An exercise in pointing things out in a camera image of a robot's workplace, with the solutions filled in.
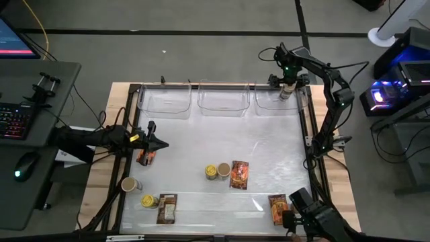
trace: floor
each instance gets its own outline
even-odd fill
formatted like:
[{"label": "floor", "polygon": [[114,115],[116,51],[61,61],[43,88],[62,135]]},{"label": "floor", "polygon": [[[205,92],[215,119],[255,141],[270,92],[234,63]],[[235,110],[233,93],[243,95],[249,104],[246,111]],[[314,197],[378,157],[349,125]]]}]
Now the floor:
[{"label": "floor", "polygon": [[[400,2],[392,0],[391,10]],[[333,66],[357,61],[374,63],[385,49],[371,44],[366,33],[390,15],[388,1],[374,12],[352,0],[28,0],[28,3],[51,31],[50,52],[58,60],[82,64],[77,88],[96,112],[105,108],[114,81],[159,81],[163,75],[167,81],[207,78],[264,83],[270,73],[281,73],[273,63],[259,61],[257,53],[280,42],[285,42],[288,48],[308,44],[313,56]],[[297,6],[302,8],[302,25]],[[426,15],[429,10],[427,2],[414,18],[430,26],[430,17]],[[21,1],[12,1],[3,15],[25,31],[39,28]],[[411,20],[403,30],[409,26],[424,28]],[[310,37],[300,34],[305,28]],[[76,34],[75,30],[99,31]],[[331,33],[337,33],[336,38],[327,37],[334,36]],[[31,37],[44,46],[43,35]],[[349,79],[358,68],[341,72]],[[371,69],[368,67],[354,81],[352,88],[357,96],[372,82]],[[63,112],[64,121],[75,126],[96,126],[91,112],[73,95],[75,111],[69,116],[72,110],[69,100]],[[354,104],[351,118],[341,133],[353,137],[345,156],[362,231],[375,236],[428,240],[430,194],[394,197],[393,189],[405,185],[404,169],[377,156],[367,131],[374,120],[366,118],[358,98]],[[51,192],[56,208],[35,212],[25,231],[0,231],[0,237],[72,231],[83,189],[83,186],[58,186]],[[56,224],[54,228],[50,227],[52,221]]]}]

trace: clear plastic bin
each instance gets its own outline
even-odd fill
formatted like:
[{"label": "clear plastic bin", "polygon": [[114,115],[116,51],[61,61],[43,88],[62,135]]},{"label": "clear plastic bin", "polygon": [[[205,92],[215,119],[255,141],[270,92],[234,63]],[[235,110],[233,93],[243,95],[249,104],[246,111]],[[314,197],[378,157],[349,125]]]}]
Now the clear plastic bin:
[{"label": "clear plastic bin", "polygon": [[308,105],[306,88],[296,89],[287,100],[280,100],[280,89],[268,85],[255,84],[255,113],[259,116],[296,115]]},{"label": "clear plastic bin", "polygon": [[242,117],[249,108],[249,83],[202,79],[197,104],[205,116]]},{"label": "clear plastic bin", "polygon": [[191,113],[191,85],[143,83],[138,107],[149,118],[187,119]]}]

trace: black desk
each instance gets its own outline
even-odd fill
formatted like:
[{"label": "black desk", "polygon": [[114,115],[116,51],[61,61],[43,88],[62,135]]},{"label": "black desk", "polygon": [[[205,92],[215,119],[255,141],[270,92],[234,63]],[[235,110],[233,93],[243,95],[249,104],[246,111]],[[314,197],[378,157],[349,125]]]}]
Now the black desk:
[{"label": "black desk", "polygon": [[[41,60],[0,60],[0,102],[23,101],[23,95],[33,94],[32,84],[40,79],[39,72],[57,76],[62,83],[55,89],[55,97],[48,98],[50,111],[59,116],[81,66],[78,63],[62,63]],[[42,208],[52,185],[50,176],[58,148],[45,147],[57,120],[46,111],[41,111],[26,140],[0,139],[0,229],[22,230],[33,209]],[[41,158],[31,177],[25,182],[16,182],[13,172],[19,158],[37,150]]]},{"label": "black desk", "polygon": [[50,174],[58,151],[55,147],[38,149],[41,158],[32,176],[25,182],[16,182],[13,170],[19,158],[27,152],[36,150],[28,147],[0,147],[0,228],[22,230],[37,206],[43,206],[46,199],[41,191],[49,192]]},{"label": "black desk", "polygon": [[[54,97],[46,100],[52,107],[49,111],[59,116],[64,108],[72,86],[75,83],[81,65],[78,63],[64,63],[40,60],[0,60],[0,102],[18,104],[25,101],[22,96],[31,97],[34,93],[32,84],[37,84],[41,78],[39,72],[58,77],[60,85],[56,85]],[[44,82],[48,89],[52,83]],[[56,118],[47,111],[40,111],[33,122],[26,140],[10,140],[0,138],[0,145],[19,145],[29,147],[43,147],[46,145]]]}]

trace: yellow cable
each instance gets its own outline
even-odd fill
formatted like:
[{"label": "yellow cable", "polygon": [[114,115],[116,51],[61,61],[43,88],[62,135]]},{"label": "yellow cable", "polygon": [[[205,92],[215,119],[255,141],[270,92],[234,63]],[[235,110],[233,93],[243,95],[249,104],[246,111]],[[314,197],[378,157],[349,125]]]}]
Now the yellow cable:
[{"label": "yellow cable", "polygon": [[43,56],[43,61],[45,61],[46,59],[46,55],[48,54],[49,51],[49,41],[48,41],[48,36],[46,35],[45,29],[43,28],[42,23],[40,23],[38,16],[36,16],[36,14],[33,12],[33,9],[28,5],[28,3],[26,2],[26,0],[22,0],[22,2],[27,6],[28,10],[30,10],[30,12],[32,13],[34,19],[39,23],[40,28],[43,31],[43,35],[45,35],[45,41],[46,41],[46,52],[45,55]]}]

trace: white table surface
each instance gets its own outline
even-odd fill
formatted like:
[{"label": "white table surface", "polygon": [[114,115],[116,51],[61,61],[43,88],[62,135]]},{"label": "white table surface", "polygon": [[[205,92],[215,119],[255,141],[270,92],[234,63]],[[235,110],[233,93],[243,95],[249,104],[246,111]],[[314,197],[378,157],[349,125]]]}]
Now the white table surface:
[{"label": "white table surface", "polygon": [[[187,120],[148,118],[139,126],[157,125],[157,138],[170,146],[157,151],[152,165],[143,167],[133,154],[130,176],[143,184],[143,193],[127,194],[121,233],[285,235],[274,226],[268,195],[286,194],[305,187],[310,191],[298,112],[290,116],[256,115],[251,105],[242,118],[203,116],[192,91]],[[247,190],[229,187],[229,179],[209,181],[209,164],[249,162]],[[157,225],[158,209],[143,208],[143,194],[177,194],[175,224]]]}]

